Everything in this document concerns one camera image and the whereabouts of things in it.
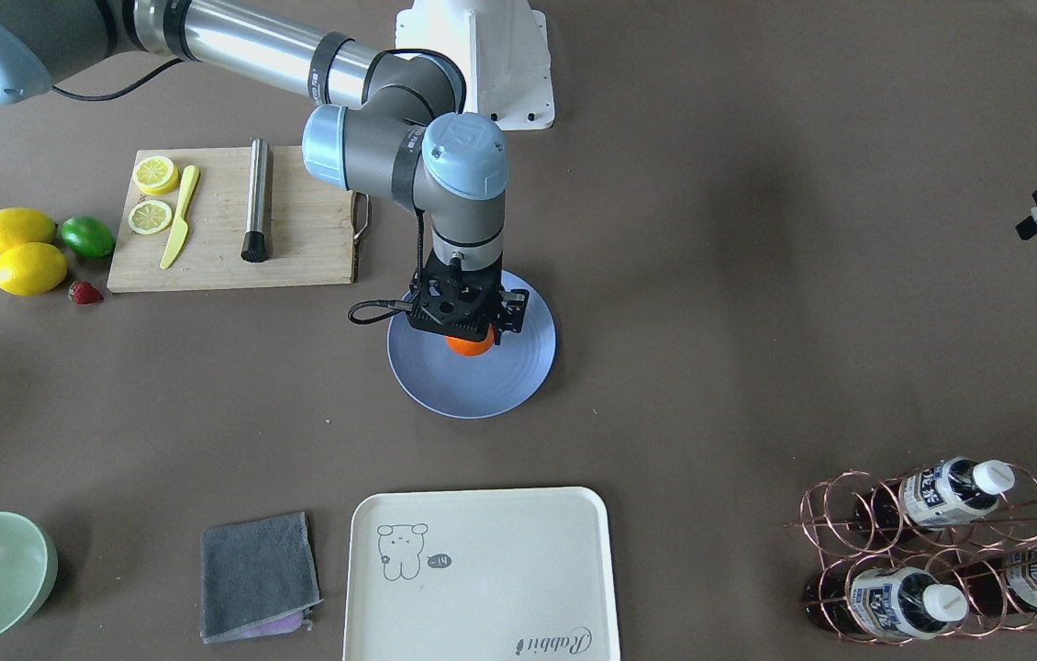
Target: brown table surface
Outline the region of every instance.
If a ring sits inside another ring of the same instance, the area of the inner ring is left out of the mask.
[[[259,5],[392,47],[407,3]],[[1037,658],[1037,635],[837,642],[796,606],[817,556],[782,528],[847,468],[968,455],[1037,477],[1037,238],[1013,230],[1037,188],[1037,3],[534,5],[559,116],[506,135],[506,267],[559,325],[542,389],[482,421],[402,392],[386,328],[346,320],[410,276],[413,222],[385,202],[357,284],[0,291],[0,509],[61,557],[0,658],[339,660],[361,499],[557,485],[610,507],[624,658]],[[137,149],[297,145],[310,109],[207,64],[0,108],[0,209],[116,222]],[[201,530],[300,509],[313,631],[203,645]]]

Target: blue plate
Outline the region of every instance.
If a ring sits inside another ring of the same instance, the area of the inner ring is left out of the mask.
[[[484,355],[456,355],[444,335],[414,330],[396,314],[388,323],[388,363],[404,392],[449,418],[489,418],[527,402],[543,385],[555,357],[555,322],[546,302],[522,277],[502,272],[507,290],[528,290],[523,333],[505,333]]]

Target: bottle cap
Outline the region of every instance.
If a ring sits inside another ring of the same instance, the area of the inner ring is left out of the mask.
[[[1000,495],[1017,484],[1017,477],[1012,473],[1012,467],[998,460],[976,464],[976,468],[972,469],[971,476],[975,477],[976,486],[985,494]]]
[[[958,623],[968,615],[968,598],[954,585],[927,585],[922,590],[922,606],[941,623]]]

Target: copper wire rack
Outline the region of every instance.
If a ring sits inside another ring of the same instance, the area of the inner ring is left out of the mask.
[[[1037,612],[1029,611],[1007,588],[1004,570],[1018,549],[1037,545],[1037,480],[1012,465],[1017,485],[1001,494],[1000,505],[979,522],[943,528],[914,526],[905,518],[896,489],[903,478],[927,468],[888,480],[862,470],[847,470],[820,481],[801,498],[801,518],[784,527],[800,527],[817,549],[820,573],[805,586],[801,606],[824,616],[842,640],[862,643],[890,642],[871,635],[843,632],[833,624],[830,609],[841,605],[858,619],[844,595],[825,594],[825,585],[848,585],[854,575],[874,568],[917,568],[938,581],[959,586],[968,595],[969,614],[944,636],[984,637],[1001,631],[1037,632]],[[878,499],[897,503],[897,524],[882,527],[875,515]],[[982,594],[977,593],[977,586]]]

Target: strawberry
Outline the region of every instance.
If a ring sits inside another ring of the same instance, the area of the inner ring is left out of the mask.
[[[79,280],[69,285],[69,300],[81,306],[99,304],[103,301],[103,294],[100,294],[90,282]]]

